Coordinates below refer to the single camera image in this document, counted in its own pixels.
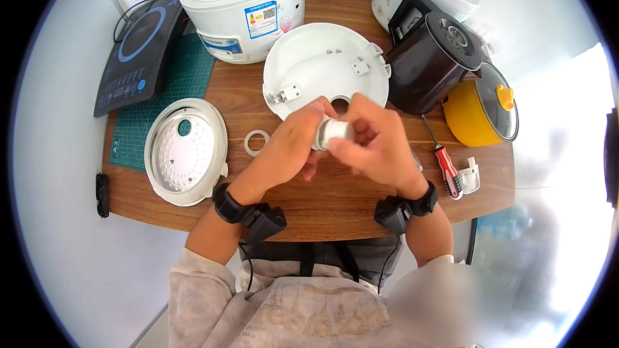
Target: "person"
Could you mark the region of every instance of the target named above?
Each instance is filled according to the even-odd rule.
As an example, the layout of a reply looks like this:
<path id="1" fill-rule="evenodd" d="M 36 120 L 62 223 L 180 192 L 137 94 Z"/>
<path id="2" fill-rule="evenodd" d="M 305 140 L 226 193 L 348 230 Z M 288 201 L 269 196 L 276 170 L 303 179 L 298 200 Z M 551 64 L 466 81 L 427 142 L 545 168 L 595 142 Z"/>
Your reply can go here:
<path id="1" fill-rule="evenodd" d="M 310 181 L 320 158 L 311 145 L 325 114 L 337 118 L 324 97 L 291 113 L 230 183 L 230 196 L 249 205 L 298 173 Z M 428 182 L 415 163 L 397 112 L 355 94 L 341 120 L 353 124 L 357 137 L 332 139 L 331 155 L 352 172 L 393 186 L 401 197 L 417 200 L 426 194 Z M 384 240 L 395 238 L 397 246 L 399 237 L 348 243 L 357 254 L 359 282 L 352 279 L 347 264 L 332 256 L 337 253 L 330 244 L 314 245 L 318 263 L 309 277 L 299 276 L 295 244 L 288 244 L 288 250 L 274 242 L 262 242 L 254 250 L 247 246 L 240 273 L 245 290 L 237 292 L 235 276 L 225 265 L 236 252 L 241 229 L 241 224 L 222 220 L 212 206 L 189 234 L 170 270 L 171 347 L 421 346 L 391 324 L 386 298 L 378 294 L 383 282 L 377 273 L 386 254 L 395 250 L 393 242 Z M 440 205 L 426 216 L 407 220 L 406 244 L 418 267 L 453 263 L 451 225 Z M 249 262 L 253 274 L 248 291 Z"/>

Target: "black wrist strap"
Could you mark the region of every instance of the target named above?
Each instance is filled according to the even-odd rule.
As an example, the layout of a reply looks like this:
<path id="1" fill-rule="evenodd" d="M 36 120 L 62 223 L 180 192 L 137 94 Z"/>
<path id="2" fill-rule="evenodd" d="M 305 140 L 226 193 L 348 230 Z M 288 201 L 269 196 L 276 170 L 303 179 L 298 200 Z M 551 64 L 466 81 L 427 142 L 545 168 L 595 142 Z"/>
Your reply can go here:
<path id="1" fill-rule="evenodd" d="M 286 218 L 280 207 L 271 209 L 267 203 L 239 204 L 226 190 L 230 183 L 223 183 L 213 192 L 215 212 L 228 223 L 242 223 L 247 232 L 243 236 L 248 244 L 256 244 L 286 228 Z"/>
<path id="2" fill-rule="evenodd" d="M 379 200 L 376 203 L 374 220 L 393 234 L 404 234 L 406 220 L 410 216 L 426 216 L 434 211 L 438 202 L 438 192 L 432 182 L 428 181 L 428 187 L 425 195 L 418 200 L 391 195 Z"/>

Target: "kettle handle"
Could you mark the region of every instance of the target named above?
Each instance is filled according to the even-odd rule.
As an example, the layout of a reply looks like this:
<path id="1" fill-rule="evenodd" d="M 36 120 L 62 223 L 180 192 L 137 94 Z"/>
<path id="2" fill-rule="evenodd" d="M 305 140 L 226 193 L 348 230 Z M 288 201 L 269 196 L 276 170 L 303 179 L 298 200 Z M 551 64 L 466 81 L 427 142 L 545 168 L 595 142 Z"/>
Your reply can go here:
<path id="1" fill-rule="evenodd" d="M 414 9 L 421 12 L 422 19 L 418 20 L 410 30 L 404 33 L 401 28 L 402 22 Z M 391 43 L 393 44 L 393 47 L 403 41 L 406 38 L 406 35 L 412 34 L 417 28 L 421 27 L 423 23 L 422 20 L 425 19 L 426 15 L 432 11 L 440 10 L 436 4 L 432 3 L 430 0 L 402 0 L 398 6 L 398 9 L 396 9 L 396 13 L 393 14 L 387 26 L 389 28 L 389 34 L 391 35 Z"/>

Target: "green cutting mat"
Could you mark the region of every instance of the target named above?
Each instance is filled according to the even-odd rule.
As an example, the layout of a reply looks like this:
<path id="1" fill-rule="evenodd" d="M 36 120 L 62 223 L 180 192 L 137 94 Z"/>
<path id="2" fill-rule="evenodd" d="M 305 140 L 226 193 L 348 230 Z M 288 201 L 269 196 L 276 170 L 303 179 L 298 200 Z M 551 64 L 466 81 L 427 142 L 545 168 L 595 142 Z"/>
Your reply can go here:
<path id="1" fill-rule="evenodd" d="M 151 125 L 172 102 L 204 98 L 215 58 L 206 51 L 197 34 L 179 36 L 170 57 L 165 91 L 152 101 L 121 109 L 116 117 L 110 164 L 146 172 L 144 144 Z"/>

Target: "black induction cooker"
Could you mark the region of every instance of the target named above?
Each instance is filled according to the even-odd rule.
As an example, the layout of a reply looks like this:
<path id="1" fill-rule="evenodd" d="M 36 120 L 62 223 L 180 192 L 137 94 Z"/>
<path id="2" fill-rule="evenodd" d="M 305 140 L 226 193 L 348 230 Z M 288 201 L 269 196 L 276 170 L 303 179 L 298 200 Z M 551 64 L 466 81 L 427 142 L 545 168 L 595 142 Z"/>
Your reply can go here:
<path id="1" fill-rule="evenodd" d="M 179 0 L 145 3 L 125 23 L 105 66 L 95 117 L 155 98 L 165 89 L 165 65 L 186 18 Z"/>

